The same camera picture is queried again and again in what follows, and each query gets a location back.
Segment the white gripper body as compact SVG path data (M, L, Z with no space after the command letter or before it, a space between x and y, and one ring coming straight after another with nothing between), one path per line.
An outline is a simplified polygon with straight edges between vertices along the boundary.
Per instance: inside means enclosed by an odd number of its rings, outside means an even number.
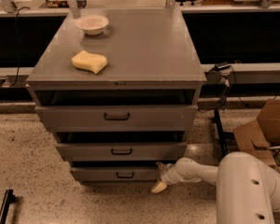
M162 164L161 170L161 181L166 185L173 185L177 182L175 166L171 163Z

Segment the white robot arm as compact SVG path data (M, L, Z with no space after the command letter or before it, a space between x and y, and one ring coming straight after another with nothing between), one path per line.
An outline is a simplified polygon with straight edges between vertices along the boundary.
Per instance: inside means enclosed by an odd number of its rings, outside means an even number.
M274 224L280 212L280 173L244 152L226 155L218 166L190 158L157 163L161 174L153 193L181 182L205 181L217 190L217 224Z

